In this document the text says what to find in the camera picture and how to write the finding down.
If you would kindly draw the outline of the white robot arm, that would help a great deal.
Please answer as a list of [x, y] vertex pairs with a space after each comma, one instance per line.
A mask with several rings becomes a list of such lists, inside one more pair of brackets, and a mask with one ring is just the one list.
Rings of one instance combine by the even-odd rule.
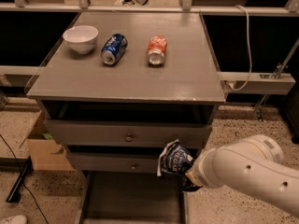
[[186, 176], [196, 186], [227, 186], [299, 217], [299, 171], [283, 160], [275, 140], [256, 134], [202, 153]]

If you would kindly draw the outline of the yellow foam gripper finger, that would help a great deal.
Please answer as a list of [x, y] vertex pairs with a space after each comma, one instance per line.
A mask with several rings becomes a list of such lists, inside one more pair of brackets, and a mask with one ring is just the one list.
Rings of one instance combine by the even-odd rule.
[[192, 170], [188, 170], [185, 175], [190, 179], [190, 181], [197, 187], [201, 186], [201, 183], [199, 181], [196, 180], [193, 171]]

